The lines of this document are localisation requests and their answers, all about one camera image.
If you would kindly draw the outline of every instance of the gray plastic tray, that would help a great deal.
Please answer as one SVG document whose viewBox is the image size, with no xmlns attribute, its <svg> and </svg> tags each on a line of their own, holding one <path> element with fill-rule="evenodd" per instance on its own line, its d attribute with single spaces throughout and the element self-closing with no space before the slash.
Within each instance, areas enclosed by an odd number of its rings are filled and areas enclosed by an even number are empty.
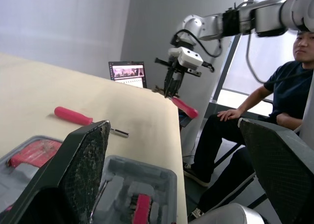
<svg viewBox="0 0 314 224">
<path fill-rule="evenodd" d="M 34 136 L 0 158 L 0 212 L 4 211 L 18 199 L 39 169 L 28 164 L 21 164 L 21 166 L 17 166 L 16 168 L 8 167 L 7 162 L 13 155 L 37 140 L 62 142 L 61 140 L 46 136 Z"/>
<path fill-rule="evenodd" d="M 173 171 L 139 161 L 108 156 L 102 176 L 107 182 L 93 215 L 95 224 L 130 224 L 130 209 L 137 194 L 151 197 L 150 224 L 171 224 L 177 219 L 177 176 Z"/>
</svg>

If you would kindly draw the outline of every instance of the table surface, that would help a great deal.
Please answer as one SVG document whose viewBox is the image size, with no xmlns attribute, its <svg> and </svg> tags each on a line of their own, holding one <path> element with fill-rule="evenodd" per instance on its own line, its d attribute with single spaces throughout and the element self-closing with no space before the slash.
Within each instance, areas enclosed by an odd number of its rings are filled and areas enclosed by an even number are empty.
<svg viewBox="0 0 314 224">
<path fill-rule="evenodd" d="M 119 155 L 175 172 L 177 223 L 187 223 L 178 109 L 170 100 L 148 89 L 1 53 L 0 99 L 0 157 L 32 136 L 64 140 L 80 127 L 54 116 L 57 106 L 94 122 L 108 119 L 113 128 L 130 136 L 110 134 L 106 156 Z"/>
</svg>

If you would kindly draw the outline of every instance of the shoe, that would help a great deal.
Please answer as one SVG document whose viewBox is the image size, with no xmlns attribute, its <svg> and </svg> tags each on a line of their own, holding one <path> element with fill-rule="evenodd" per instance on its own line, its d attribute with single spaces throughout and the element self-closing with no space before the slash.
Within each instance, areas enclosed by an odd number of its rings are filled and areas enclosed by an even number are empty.
<svg viewBox="0 0 314 224">
<path fill-rule="evenodd" d="M 196 181 L 201 186 L 208 187 L 209 185 L 209 182 L 203 181 L 200 177 L 196 175 L 196 173 L 192 170 L 191 164 L 183 162 L 183 174 L 184 176 Z"/>
<path fill-rule="evenodd" d="M 199 208 L 196 208 L 196 209 L 194 209 L 193 212 L 190 213 L 190 215 L 187 216 L 187 221 L 191 222 L 197 218 L 200 218 L 203 215 L 204 215 L 204 213 Z"/>
</svg>

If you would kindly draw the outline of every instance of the laptop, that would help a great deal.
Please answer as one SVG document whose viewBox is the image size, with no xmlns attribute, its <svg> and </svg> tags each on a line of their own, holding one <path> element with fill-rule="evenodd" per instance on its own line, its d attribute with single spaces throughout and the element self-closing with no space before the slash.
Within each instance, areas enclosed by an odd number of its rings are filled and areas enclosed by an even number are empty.
<svg viewBox="0 0 314 224">
<path fill-rule="evenodd" d="M 109 62 L 110 79 L 140 88 L 147 88 L 144 62 Z"/>
</svg>

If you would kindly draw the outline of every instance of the man's arm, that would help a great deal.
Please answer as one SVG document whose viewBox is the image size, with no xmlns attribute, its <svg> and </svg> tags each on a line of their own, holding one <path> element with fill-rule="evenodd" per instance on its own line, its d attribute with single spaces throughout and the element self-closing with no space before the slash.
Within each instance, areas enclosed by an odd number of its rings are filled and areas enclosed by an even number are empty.
<svg viewBox="0 0 314 224">
<path fill-rule="evenodd" d="M 241 114 L 248 111 L 255 105 L 257 105 L 260 101 L 265 99 L 272 92 L 267 90 L 264 86 L 261 86 L 257 90 L 255 90 L 252 94 L 247 97 L 247 99 L 240 105 L 238 110 L 240 110 Z"/>
<path fill-rule="evenodd" d="M 229 119 L 236 119 L 241 117 L 241 114 L 248 111 L 250 108 L 257 105 L 260 101 L 270 95 L 272 91 L 267 90 L 264 86 L 256 89 L 236 110 L 227 110 L 218 113 L 220 121 L 227 121 Z"/>
<path fill-rule="evenodd" d="M 295 130 L 302 124 L 302 119 L 291 117 L 284 112 L 277 116 L 277 123 L 279 126 Z"/>
</svg>

